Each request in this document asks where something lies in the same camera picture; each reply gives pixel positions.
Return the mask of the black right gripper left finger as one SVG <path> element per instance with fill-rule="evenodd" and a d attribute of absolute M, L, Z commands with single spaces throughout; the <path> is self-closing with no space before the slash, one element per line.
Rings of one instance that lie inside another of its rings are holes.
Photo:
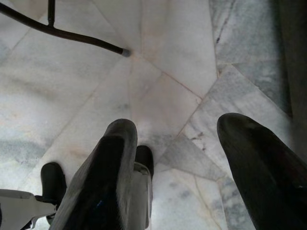
<path fill-rule="evenodd" d="M 128 229 L 137 130 L 117 119 L 74 174 L 51 230 Z"/>

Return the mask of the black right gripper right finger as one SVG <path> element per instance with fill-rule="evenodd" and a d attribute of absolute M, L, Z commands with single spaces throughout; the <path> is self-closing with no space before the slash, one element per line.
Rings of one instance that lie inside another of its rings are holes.
<path fill-rule="evenodd" d="M 307 165 L 272 131 L 238 113 L 217 121 L 217 134 L 254 227 L 307 227 Z"/>

